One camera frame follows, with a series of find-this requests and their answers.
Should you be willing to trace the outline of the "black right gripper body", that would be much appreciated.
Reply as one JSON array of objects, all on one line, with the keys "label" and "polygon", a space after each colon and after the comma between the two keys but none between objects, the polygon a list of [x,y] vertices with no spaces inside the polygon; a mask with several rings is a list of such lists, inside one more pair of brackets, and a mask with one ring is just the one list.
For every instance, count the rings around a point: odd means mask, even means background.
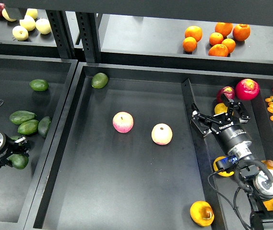
[{"label": "black right gripper body", "polygon": [[224,153],[231,153],[238,144],[245,144],[248,147],[252,143],[250,135],[241,126],[238,118],[212,123],[210,129]]}]

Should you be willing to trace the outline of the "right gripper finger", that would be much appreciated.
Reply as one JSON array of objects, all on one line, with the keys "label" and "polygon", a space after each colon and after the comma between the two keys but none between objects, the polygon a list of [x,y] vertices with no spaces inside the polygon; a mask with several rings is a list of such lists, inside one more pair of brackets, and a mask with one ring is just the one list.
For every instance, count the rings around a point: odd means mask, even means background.
[{"label": "right gripper finger", "polygon": [[218,133],[218,131],[213,128],[213,124],[219,124],[219,121],[215,117],[202,114],[195,103],[191,104],[191,109],[191,122],[196,126],[203,137],[211,133]]},{"label": "right gripper finger", "polygon": [[221,94],[220,98],[227,107],[226,121],[232,120],[234,111],[239,115],[238,120],[240,123],[246,123],[250,120],[250,115],[241,101],[235,102],[233,99],[228,99],[224,93]]}]

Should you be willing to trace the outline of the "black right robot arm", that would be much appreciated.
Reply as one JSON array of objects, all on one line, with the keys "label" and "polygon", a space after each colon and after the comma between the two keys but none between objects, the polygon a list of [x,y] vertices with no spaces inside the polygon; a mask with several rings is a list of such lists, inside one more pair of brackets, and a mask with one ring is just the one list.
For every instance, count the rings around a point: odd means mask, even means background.
[{"label": "black right robot arm", "polygon": [[235,195],[243,190],[249,200],[251,214],[247,224],[239,213],[237,199],[230,205],[246,230],[273,230],[273,170],[268,169],[249,149],[252,144],[250,135],[242,127],[250,116],[242,102],[235,102],[221,95],[227,111],[214,116],[202,114],[197,105],[192,103],[191,120],[203,137],[213,134],[226,157],[218,160],[218,173],[233,172],[233,179],[238,185]]}]

